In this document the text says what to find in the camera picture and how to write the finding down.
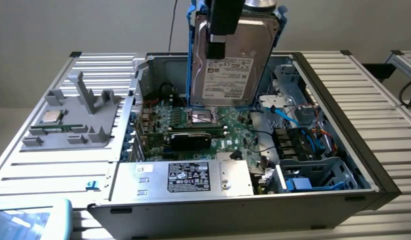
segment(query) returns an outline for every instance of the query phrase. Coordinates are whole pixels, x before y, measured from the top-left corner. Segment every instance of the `green circuit board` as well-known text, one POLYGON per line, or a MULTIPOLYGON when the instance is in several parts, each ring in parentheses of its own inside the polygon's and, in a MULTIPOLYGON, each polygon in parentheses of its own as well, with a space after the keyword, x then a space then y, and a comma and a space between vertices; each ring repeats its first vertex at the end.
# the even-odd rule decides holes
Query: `green circuit board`
POLYGON ((212 160, 216 159, 218 153, 232 153, 236 150, 241 152, 242 160, 246 160, 248 168, 252 172, 260 172, 261 168, 256 167, 260 160, 257 152, 258 147, 250 144, 256 134, 245 128, 252 129, 253 126, 246 124, 248 111, 240 111, 234 107, 210 107, 210 108, 188 108, 170 107, 165 103, 145 108, 142 110, 142 147, 145 162, 155 161, 180 161, 180 160, 212 160), (194 123, 189 117, 192 110, 209 111, 213 115, 212 122, 194 123), (238 120, 241 116, 245 120, 241 124, 238 120), (200 151, 172 151, 169 146, 169 137, 177 129, 188 130, 189 128, 212 128, 217 130, 193 130, 189 133, 217 133, 224 132, 221 137, 210 139, 209 149, 200 151))

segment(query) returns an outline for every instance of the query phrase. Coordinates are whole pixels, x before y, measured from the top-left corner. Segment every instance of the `gray wall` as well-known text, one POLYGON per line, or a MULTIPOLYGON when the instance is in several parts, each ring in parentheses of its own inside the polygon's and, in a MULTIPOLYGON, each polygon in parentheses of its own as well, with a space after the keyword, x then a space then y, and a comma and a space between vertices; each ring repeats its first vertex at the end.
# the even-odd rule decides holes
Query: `gray wall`
MULTIPOLYGON (((0 0, 0 107, 38 101, 71 51, 165 51, 173 0, 0 0)), ((178 0, 172 51, 186 48, 178 0)), ((411 0, 280 0, 288 25, 277 50, 349 49, 381 62, 411 49, 411 0)))

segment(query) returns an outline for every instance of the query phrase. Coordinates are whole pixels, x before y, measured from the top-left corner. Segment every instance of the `hard drive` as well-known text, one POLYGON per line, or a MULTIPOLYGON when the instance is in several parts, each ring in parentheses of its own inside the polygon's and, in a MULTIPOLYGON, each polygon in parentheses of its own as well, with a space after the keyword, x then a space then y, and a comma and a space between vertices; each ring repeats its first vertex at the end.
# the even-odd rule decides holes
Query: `hard drive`
POLYGON ((205 59, 206 16, 194 18, 189 103, 248 106, 253 102, 278 30, 273 14, 242 13, 225 36, 224 59, 205 59))

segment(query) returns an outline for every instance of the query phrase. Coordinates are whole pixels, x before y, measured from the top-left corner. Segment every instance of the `power supply label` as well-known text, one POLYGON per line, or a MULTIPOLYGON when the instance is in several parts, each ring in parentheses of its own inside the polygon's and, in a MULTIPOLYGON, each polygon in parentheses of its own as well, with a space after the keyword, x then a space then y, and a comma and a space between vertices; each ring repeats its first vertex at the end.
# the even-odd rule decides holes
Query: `power supply label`
POLYGON ((166 190, 170 193, 209 191, 208 162, 169 163, 166 190))
POLYGON ((241 99, 250 75, 253 58, 225 57, 205 63, 204 99, 241 99))

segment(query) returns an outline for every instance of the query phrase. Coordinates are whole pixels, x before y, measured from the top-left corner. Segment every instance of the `warning label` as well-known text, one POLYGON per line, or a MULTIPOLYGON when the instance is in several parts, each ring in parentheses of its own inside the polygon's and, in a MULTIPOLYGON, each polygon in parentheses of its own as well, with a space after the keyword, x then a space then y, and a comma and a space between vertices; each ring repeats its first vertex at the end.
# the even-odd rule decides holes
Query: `warning label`
POLYGON ((241 99, 253 65, 252 58, 226 57, 206 60, 204 99, 241 99))
POLYGON ((166 190, 170 193, 209 191, 208 162, 169 163, 166 190))

